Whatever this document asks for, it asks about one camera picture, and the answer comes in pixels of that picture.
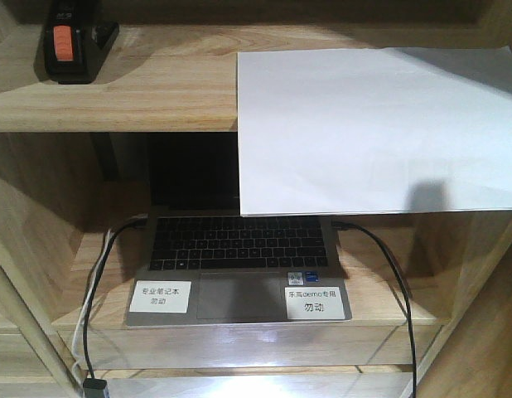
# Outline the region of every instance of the white label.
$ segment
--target white label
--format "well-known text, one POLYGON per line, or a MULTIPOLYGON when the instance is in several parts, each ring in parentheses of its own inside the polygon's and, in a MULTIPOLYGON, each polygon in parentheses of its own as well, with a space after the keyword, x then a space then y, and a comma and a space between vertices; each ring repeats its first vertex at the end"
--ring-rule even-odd
POLYGON ((341 292, 335 288, 285 288, 288 319, 344 319, 341 292))
POLYGON ((185 313, 191 282, 139 280, 129 311, 132 313, 185 313))
POLYGON ((302 272, 288 272, 287 281, 290 286, 303 286, 304 278, 302 277, 302 272))

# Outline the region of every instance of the orange button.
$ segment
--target orange button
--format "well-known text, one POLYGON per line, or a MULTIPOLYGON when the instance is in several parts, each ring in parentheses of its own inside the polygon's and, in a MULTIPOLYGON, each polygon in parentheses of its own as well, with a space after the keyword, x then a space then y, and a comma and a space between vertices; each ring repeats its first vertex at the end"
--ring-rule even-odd
POLYGON ((54 48, 58 61, 73 61, 72 28, 65 25, 54 27, 54 48))

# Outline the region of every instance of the black cable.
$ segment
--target black cable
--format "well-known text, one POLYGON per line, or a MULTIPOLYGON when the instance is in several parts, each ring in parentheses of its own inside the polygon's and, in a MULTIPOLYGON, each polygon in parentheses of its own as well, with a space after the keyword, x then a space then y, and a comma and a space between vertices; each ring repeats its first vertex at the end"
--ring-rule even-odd
POLYGON ((109 253, 113 247, 114 242, 116 241, 116 238, 122 232, 123 230, 127 228, 137 228, 139 226, 143 226, 145 223, 145 219, 137 219, 132 220, 123 226, 120 226, 110 237, 109 243, 107 244, 107 250, 105 251, 98 267, 98 271, 96 272, 96 275, 94 276, 94 284, 92 285, 92 293, 89 297, 89 302, 87 304, 87 309, 85 311, 85 320, 83 321, 83 352, 85 354, 85 361, 87 363, 87 367, 89 368, 89 374, 90 377, 95 379, 94 375, 94 368, 92 367, 92 363, 90 362, 90 356, 89 356, 89 346, 88 346, 88 338, 87 338, 87 331, 89 328, 89 318, 90 318, 90 311, 92 310, 92 304, 94 302, 94 295, 96 293, 96 289, 98 288, 99 281, 101 280, 101 275, 104 272, 105 263, 107 262, 107 258, 109 257, 109 253))
POLYGON ((406 284, 404 283, 404 278, 401 275, 400 269, 398 267, 398 261, 394 258, 392 253, 390 252, 389 247, 376 235, 372 232, 368 231, 366 228, 362 226, 358 226, 356 224, 352 224, 349 222, 340 222, 333 221, 331 225, 339 230, 358 230, 369 236, 381 249, 383 252, 385 259, 390 264, 390 268, 394 272, 396 276, 396 280, 398 281, 399 288, 402 291, 403 299, 405 300, 405 308, 407 313, 405 313, 405 318, 407 319, 408 326, 408 338, 411 344, 411 355, 413 357, 413 393, 411 395, 412 398, 416 398, 416 389, 418 384, 418 372, 417 372, 417 363, 416 363, 416 344, 414 342, 414 332, 413 332, 413 317, 411 316, 411 303, 409 302, 409 291, 407 289, 406 284))

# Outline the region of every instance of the laptop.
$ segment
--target laptop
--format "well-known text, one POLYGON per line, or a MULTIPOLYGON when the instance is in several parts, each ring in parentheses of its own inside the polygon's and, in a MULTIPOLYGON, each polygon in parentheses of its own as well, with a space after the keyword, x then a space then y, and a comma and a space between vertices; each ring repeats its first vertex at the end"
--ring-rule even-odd
POLYGON ((351 319, 329 217, 239 216, 237 133, 150 133, 147 155, 129 327, 351 319))

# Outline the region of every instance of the cable plug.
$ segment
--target cable plug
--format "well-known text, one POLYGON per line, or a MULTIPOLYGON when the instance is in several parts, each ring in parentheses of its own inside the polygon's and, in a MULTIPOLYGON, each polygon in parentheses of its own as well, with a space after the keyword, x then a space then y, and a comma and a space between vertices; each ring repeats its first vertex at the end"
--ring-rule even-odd
POLYGON ((86 378, 83 381, 85 398, 109 398, 109 387, 103 379, 86 378))

